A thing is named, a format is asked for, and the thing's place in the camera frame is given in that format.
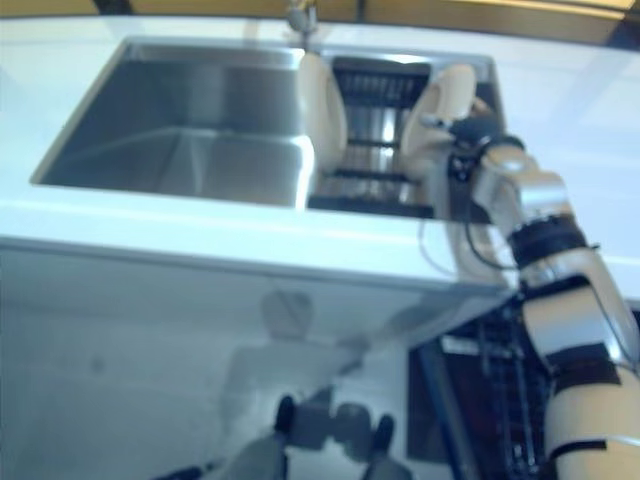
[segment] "black cable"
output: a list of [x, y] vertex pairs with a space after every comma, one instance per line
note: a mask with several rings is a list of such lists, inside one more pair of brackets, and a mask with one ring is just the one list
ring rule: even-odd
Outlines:
[[469, 244], [469, 248], [473, 255], [486, 266], [493, 268], [494, 270], [499, 271], [516, 271], [518, 267], [515, 265], [502, 265], [500, 263], [494, 262], [493, 260], [489, 260], [484, 255], [480, 253], [475, 243], [473, 242], [473, 238], [471, 236], [471, 207], [473, 203], [471, 201], [471, 195], [469, 195], [469, 202], [467, 203], [467, 213], [464, 219], [464, 235], [467, 239], [467, 243]]

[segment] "stainless steel sink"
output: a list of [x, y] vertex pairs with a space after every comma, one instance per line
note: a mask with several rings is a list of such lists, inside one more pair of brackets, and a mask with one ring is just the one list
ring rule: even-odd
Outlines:
[[40, 181], [304, 203], [310, 145], [295, 98], [301, 57], [297, 49], [128, 42]]
[[314, 170], [296, 98], [302, 56], [281, 45], [129, 39], [33, 181], [297, 208], [349, 210], [345, 199], [357, 197], [375, 200], [365, 211], [396, 214], [396, 205], [419, 202], [395, 152], [433, 73], [473, 65], [478, 94], [500, 111], [488, 57], [325, 48], [349, 129], [343, 168], [326, 177]]

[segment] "dish rack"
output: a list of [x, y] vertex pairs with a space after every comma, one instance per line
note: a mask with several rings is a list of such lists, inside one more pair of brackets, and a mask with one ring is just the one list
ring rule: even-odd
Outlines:
[[[507, 306], [451, 332], [442, 340], [445, 358], [462, 354], [479, 365], [481, 381], [488, 387], [498, 448], [483, 449], [479, 432], [468, 428], [483, 478], [538, 480], [545, 463], [544, 410], [550, 380], [523, 345], [521, 309]], [[464, 375], [447, 361], [450, 375]], [[472, 416], [464, 406], [463, 417]]]
[[397, 165], [402, 128], [429, 82], [428, 64], [339, 57], [333, 72], [345, 104], [348, 144], [341, 167], [319, 182], [309, 208], [431, 218]]

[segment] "white countertop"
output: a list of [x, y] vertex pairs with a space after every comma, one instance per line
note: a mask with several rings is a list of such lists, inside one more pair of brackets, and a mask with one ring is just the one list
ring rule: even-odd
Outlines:
[[[147, 250], [406, 279], [455, 272], [442, 222], [297, 212], [29, 179], [128, 35], [287, 41], [283, 22], [188, 17], [1, 20], [0, 239]], [[476, 53], [497, 64], [507, 123], [566, 180], [624, 295], [640, 299], [640, 54], [495, 35], [322, 25], [325, 45]]]

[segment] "faucet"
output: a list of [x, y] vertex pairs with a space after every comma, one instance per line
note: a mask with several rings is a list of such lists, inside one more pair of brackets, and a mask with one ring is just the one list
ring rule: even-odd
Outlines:
[[293, 30], [302, 34], [305, 50], [309, 36], [318, 27], [317, 0], [288, 0], [287, 21]]

